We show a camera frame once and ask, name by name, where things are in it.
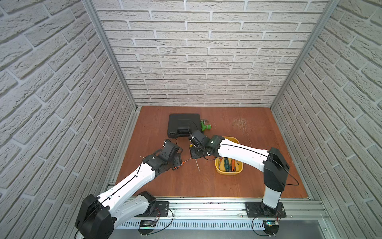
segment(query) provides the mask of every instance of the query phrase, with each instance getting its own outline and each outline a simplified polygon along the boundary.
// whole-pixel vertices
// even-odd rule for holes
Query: brown wooden surface
[[[129,147],[122,163],[117,182],[128,176],[145,157],[163,145],[167,139],[168,116],[172,113],[199,113],[201,119],[209,120],[211,130],[205,135],[232,136],[240,144],[258,149],[278,148],[290,166],[290,173],[300,182],[299,186],[286,186],[282,197],[305,198],[306,191],[283,141],[281,133],[269,108],[233,107],[157,107],[141,109]],[[190,142],[186,137],[178,138],[183,148],[182,160],[189,159]],[[146,184],[137,193],[147,190],[153,196],[178,197],[263,197],[265,185],[263,173],[245,164],[235,176],[219,174],[214,161],[194,159],[179,169],[169,170]],[[288,177],[287,183],[295,184]]]

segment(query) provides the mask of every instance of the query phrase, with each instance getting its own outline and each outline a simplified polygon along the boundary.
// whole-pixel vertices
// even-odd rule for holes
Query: black mounting plate
[[[156,201],[155,208],[159,209],[160,217],[167,217],[167,215],[168,215],[168,204],[169,204],[168,201]],[[157,215],[157,213],[158,213],[157,210],[154,209],[154,212],[151,215],[149,215],[149,214],[139,214],[139,215],[136,215],[136,216],[155,217]]]
[[[249,218],[282,218],[287,217],[287,214],[284,209],[282,202],[278,202],[276,211],[279,211],[280,214],[274,214],[271,216],[264,215],[262,208],[260,207],[261,202],[245,202],[245,208],[247,211],[247,216]]]

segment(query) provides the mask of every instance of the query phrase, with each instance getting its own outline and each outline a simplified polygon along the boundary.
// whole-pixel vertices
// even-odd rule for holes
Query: brick
[[[93,63],[96,61],[94,56],[87,58],[77,70],[65,81],[65,85],[72,90],[75,85],[82,79],[82,77],[87,73]]]
[[[297,23],[247,23],[243,24],[243,31],[294,31]]]
[[[102,25],[105,30],[128,30],[129,26],[127,25],[127,21],[108,21],[103,20]]]
[[[271,75],[273,69],[232,69],[232,74]]]
[[[311,32],[315,26],[315,23],[301,23],[297,31]]]
[[[37,2],[39,2],[39,0],[14,1],[14,2],[4,1],[0,3],[0,6],[4,9],[5,12],[10,13]]]
[[[334,36],[329,37],[327,44],[331,48],[335,49],[343,58],[347,59],[357,68],[361,68],[367,62],[367,60],[364,57],[351,50],[350,48],[346,47],[340,40],[338,40]]]
[[[316,58],[316,62],[328,73],[329,76],[339,85],[343,86],[348,82],[346,77],[341,74],[336,68],[332,66],[332,64],[321,54],[319,54]]]
[[[346,27],[335,22],[333,19],[329,19],[328,23],[325,25],[325,29],[336,35],[341,40],[349,43],[354,37],[355,34],[348,30]]]
[[[186,55],[139,55],[139,60],[141,61],[186,61]]]
[[[344,73],[351,81],[356,84],[363,92],[368,94],[372,99],[377,100],[382,96],[382,91],[376,87],[376,85],[369,79],[359,74],[356,69],[346,63],[344,60],[340,60],[337,63],[337,68]]]
[[[203,10],[203,11],[225,11],[229,9],[230,11],[243,11],[244,2],[234,2],[234,1],[187,1],[186,10]]]
[[[78,36],[73,42],[61,49],[48,61],[49,66],[54,71],[57,71],[85,44],[86,39],[81,35]]]
[[[319,11],[322,12],[325,9],[327,2],[311,2],[307,11]]]
[[[89,40],[96,34],[93,24],[89,24],[83,31],[86,40]]]
[[[37,91],[36,95],[43,101],[49,99],[79,65],[79,60],[77,58],[72,58]]]
[[[382,28],[380,26],[367,23],[364,19],[360,19],[349,13],[346,13],[343,16],[341,23],[358,32],[360,35],[365,36],[378,44],[382,44]]]
[[[362,113],[362,110],[350,99],[348,95],[346,95],[337,85],[334,84],[332,79],[325,78],[323,83],[353,117],[356,117]]]
[[[247,41],[241,40],[239,47],[288,47],[290,41]]]
[[[36,23],[39,23],[47,18],[48,13],[42,4],[37,4],[18,13],[15,13],[8,18],[1,19],[0,42],[3,42],[16,34],[25,31]]]
[[[153,20],[166,21],[209,21],[207,12],[152,11]]]
[[[331,36],[331,34],[328,31],[326,31],[325,29],[322,29],[322,31],[318,37],[321,40],[326,41],[330,36]]]
[[[113,47],[117,54],[158,54],[156,47]]]
[[[267,21],[268,13],[213,12],[213,21]]]
[[[211,32],[211,39],[251,39],[251,40],[261,40],[262,32]]]
[[[257,55],[236,55],[236,62],[279,62],[281,57],[257,56]]]
[[[289,69],[292,67],[293,64],[291,63],[262,63],[262,62],[256,62],[253,68],[260,68],[260,69],[268,69],[268,68],[282,68],[282,69]]]
[[[208,39],[208,31],[157,31],[158,38]]]
[[[131,29],[161,29],[185,30],[186,25],[181,21],[130,21]]]
[[[250,68],[251,62],[209,62],[210,68]]]
[[[310,35],[310,33],[274,33],[274,32],[266,32],[264,34],[264,40],[306,40],[309,35]]]
[[[112,47],[123,47],[123,46],[132,47],[132,46],[134,46],[132,39],[109,39],[109,42],[110,42],[110,45]]]
[[[78,18],[75,22],[70,24],[68,27],[63,30],[62,34],[70,42],[73,38],[76,37],[85,27],[87,27],[91,23],[89,15],[84,14],[80,18]]]
[[[142,68],[142,72],[143,73],[187,73],[187,69],[186,68]]]
[[[362,72],[370,78],[376,84],[382,86],[382,80],[380,75],[382,74],[382,70],[378,68],[373,63],[369,62],[363,69]]]
[[[236,40],[188,40],[189,47],[237,47]]]
[[[19,36],[0,46],[0,70],[32,50],[24,36]]]
[[[258,55],[291,55],[298,56],[301,49],[278,49],[278,48],[268,48],[260,49]]]
[[[0,96],[16,84],[17,81],[8,72],[0,72]]]
[[[378,65],[382,65],[382,50],[380,50],[374,43],[364,39],[363,37],[357,36],[351,44],[351,47],[370,58]]]
[[[184,2],[180,0],[123,0],[125,9],[145,10],[184,10]]]
[[[0,101],[0,119],[3,119],[12,112],[12,110],[23,103],[28,96],[33,94],[34,91],[44,84],[52,75],[52,70],[45,65],[31,75],[29,80],[24,84],[20,84],[9,91]]]
[[[280,62],[285,62],[285,63],[294,63],[296,61],[297,57],[289,57],[289,56],[284,56]]]
[[[207,48],[201,47],[166,47],[159,48],[161,54],[207,54]]]
[[[336,52],[334,52],[334,50],[332,50],[330,47],[328,47],[320,39],[317,39],[317,41],[315,42],[314,46],[331,63],[335,63],[337,61],[337,59],[340,57]]]
[[[82,4],[82,2],[78,2],[74,4],[73,6],[70,7],[70,10],[73,12],[73,15],[76,18],[79,18],[82,14],[86,12],[86,9],[84,5]]]
[[[256,48],[210,48],[209,54],[212,55],[255,55],[257,52]]]
[[[369,18],[376,9],[367,2],[356,0],[344,0],[338,5],[364,18]]]
[[[378,25],[382,25],[382,10],[379,8],[377,9],[376,13],[374,14],[374,16],[370,19],[371,22],[375,23],[375,24],[378,24]]]
[[[33,46],[37,46],[72,23],[74,20],[75,18],[70,10],[66,10],[63,13],[53,17],[51,20],[39,24],[33,29],[33,31],[27,32],[25,36]]]
[[[270,21],[317,22],[321,13],[272,13]]]
[[[23,78],[35,70],[43,61],[48,59],[66,44],[62,35],[57,35],[40,46],[36,51],[13,63],[9,69],[17,77]]]
[[[97,12],[101,20],[150,20],[148,11],[99,10]]]
[[[247,80],[248,77],[249,75],[236,75],[236,74],[229,74],[229,75],[208,74],[207,75],[207,79],[215,79],[215,80]]]
[[[117,60],[120,60],[120,61],[137,60],[137,57],[135,54],[116,54],[115,56],[117,57]]]
[[[360,118],[358,118],[357,122],[366,130],[366,132],[368,132],[368,134],[373,138],[375,142],[381,145],[382,129],[380,126],[378,126],[369,116],[367,116],[367,114],[364,114]],[[368,144],[363,143],[363,145],[365,146],[369,146],[370,144],[372,144],[372,140],[370,140]]]
[[[15,134],[14,139],[22,144],[28,142],[68,94],[66,88],[61,87],[59,91],[54,94],[53,98],[49,100],[41,110],[34,114],[33,117]]]
[[[94,51],[98,44],[100,44],[100,40],[98,35],[95,35],[84,47],[78,51],[77,56],[79,60],[83,62],[90,55],[90,53]]]
[[[126,79],[163,79],[163,74],[125,74]]]
[[[240,23],[203,23],[203,22],[188,22],[187,30],[190,31],[238,31]]]

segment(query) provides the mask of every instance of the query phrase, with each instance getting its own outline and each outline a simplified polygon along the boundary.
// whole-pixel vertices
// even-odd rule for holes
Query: wire
[[[177,139],[177,138],[171,138],[171,139],[170,139],[170,142],[172,143],[171,140],[176,140],[176,143],[175,143],[175,144],[176,144],[176,145],[178,144],[178,139]]]
[[[96,210],[97,210],[97,208],[99,208],[99,206],[101,206],[106,200],[108,200],[111,196],[113,196],[114,194],[116,194],[121,188],[123,188],[126,184],[128,184],[131,180],[133,180],[135,177],[137,177],[137,175],[138,175],[138,173],[139,173],[139,171],[140,171],[140,169],[141,169],[141,166],[142,166],[142,163],[143,163],[143,160],[144,160],[145,158],[143,158],[142,159],[142,161],[141,161],[141,164],[139,165],[139,168],[138,168],[138,171],[137,171],[137,173],[127,182],[127,183],[125,183],[125,184],[123,184],[122,185],[122,187],[120,187],[119,189],[117,189],[114,193],[112,193],[110,196],[108,196],[105,200],[103,200],[100,204],[98,204],[98,206],[85,218],[85,220],[84,220],[84,222],[81,224],[81,226],[79,227],[79,228],[82,228],[82,226],[84,226],[84,224],[85,224],[85,222],[86,222],[86,220],[88,220],[89,219],[89,217],[93,214],[93,212],[95,212]],[[74,235],[74,239],[77,239],[77,234],[78,234],[78,232],[79,232],[79,229],[77,229],[77,232],[76,232],[76,234]]]
[[[156,231],[156,232],[149,233],[149,234],[147,234],[146,236],[148,236],[148,235],[152,235],[152,234],[155,234],[155,233],[158,233],[158,232],[160,232],[160,231],[163,231],[164,229],[168,228],[169,225],[171,225],[172,221],[174,220],[174,213],[171,211],[171,209],[169,209],[169,208],[167,208],[167,209],[168,209],[168,210],[171,212],[171,214],[172,214],[172,219],[171,219],[170,224],[168,224],[165,228],[163,228],[163,229],[161,229],[161,230],[159,230],[159,231]]]
[[[204,157],[203,156],[203,158],[205,159],[205,160],[208,160],[208,161],[213,161],[213,160],[216,160],[217,159],[217,157],[215,156],[215,158],[214,159],[207,159],[206,157]]]
[[[257,234],[257,233],[255,232],[255,230],[253,229],[253,220],[255,220],[255,218],[252,219],[252,223],[251,223],[252,231],[253,231],[256,235],[259,235],[259,236],[269,236],[269,235],[260,235],[260,234]]]
[[[248,151],[251,151],[251,152],[254,152],[254,153],[257,153],[259,155],[262,155],[262,156],[265,156],[259,152],[256,152],[256,151],[253,151],[253,150],[250,150],[250,149],[247,149],[247,148],[244,148],[244,147],[240,147],[240,146],[236,146],[236,145],[228,145],[228,146],[232,146],[232,147],[237,147],[237,148],[242,148],[242,149],[245,149],[245,150],[248,150]],[[300,183],[297,181],[297,179],[295,179],[295,177],[292,176],[292,174],[289,173],[288,170],[286,170],[281,164],[279,164],[277,161],[275,161],[274,159],[271,159],[273,162],[277,163],[282,169],[284,169],[296,182],[297,184],[286,184],[286,185],[290,185],[290,186],[298,186],[300,185]]]
[[[291,186],[298,186],[298,185],[300,185],[300,183],[297,181],[297,179],[295,179],[295,177],[293,177],[283,166],[280,165],[280,167],[282,167],[297,182],[297,184],[286,184],[286,185],[291,185]]]

